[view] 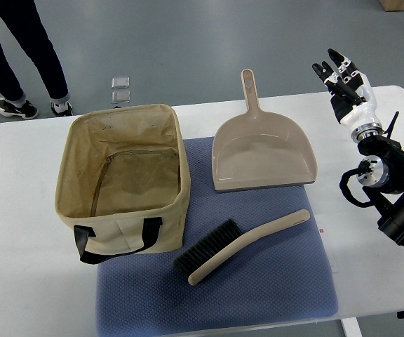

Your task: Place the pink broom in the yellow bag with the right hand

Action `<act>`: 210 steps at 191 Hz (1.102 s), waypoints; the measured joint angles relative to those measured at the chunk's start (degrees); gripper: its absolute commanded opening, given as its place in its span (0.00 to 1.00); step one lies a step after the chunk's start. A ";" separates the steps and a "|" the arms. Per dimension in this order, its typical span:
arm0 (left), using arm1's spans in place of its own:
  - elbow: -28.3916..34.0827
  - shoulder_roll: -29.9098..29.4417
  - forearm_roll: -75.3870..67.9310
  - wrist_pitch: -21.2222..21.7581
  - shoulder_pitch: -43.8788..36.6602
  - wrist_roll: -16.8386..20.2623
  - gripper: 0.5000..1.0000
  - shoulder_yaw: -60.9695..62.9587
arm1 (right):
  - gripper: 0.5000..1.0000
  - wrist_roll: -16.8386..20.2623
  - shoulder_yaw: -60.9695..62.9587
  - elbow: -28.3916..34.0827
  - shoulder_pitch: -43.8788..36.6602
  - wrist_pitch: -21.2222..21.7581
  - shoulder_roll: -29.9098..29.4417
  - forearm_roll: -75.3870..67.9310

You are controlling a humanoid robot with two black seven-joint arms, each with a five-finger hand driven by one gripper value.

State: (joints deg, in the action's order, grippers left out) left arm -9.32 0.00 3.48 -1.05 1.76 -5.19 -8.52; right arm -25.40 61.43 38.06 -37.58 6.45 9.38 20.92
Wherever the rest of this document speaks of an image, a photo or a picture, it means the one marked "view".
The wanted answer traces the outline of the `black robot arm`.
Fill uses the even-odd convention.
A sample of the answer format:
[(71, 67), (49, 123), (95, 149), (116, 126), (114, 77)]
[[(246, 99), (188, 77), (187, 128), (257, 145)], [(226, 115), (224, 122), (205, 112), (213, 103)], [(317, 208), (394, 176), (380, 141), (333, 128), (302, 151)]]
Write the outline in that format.
[[(364, 158), (342, 175), (339, 188), (353, 205), (375, 207), (380, 214), (378, 229), (404, 246), (404, 151), (391, 139), (398, 115), (386, 131), (366, 126), (358, 132), (357, 147)], [(397, 312), (397, 318), (404, 319), (404, 311)]]

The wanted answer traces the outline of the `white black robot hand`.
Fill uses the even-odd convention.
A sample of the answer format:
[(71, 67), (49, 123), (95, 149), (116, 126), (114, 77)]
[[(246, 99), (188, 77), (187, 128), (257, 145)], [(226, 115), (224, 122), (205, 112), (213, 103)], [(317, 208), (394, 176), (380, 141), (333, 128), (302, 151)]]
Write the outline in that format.
[(326, 61), (314, 63), (312, 68), (331, 95), (330, 104), (338, 123), (348, 129), (355, 143), (383, 134), (376, 116), (377, 101), (367, 76), (340, 52), (330, 48), (328, 55), (337, 70)]

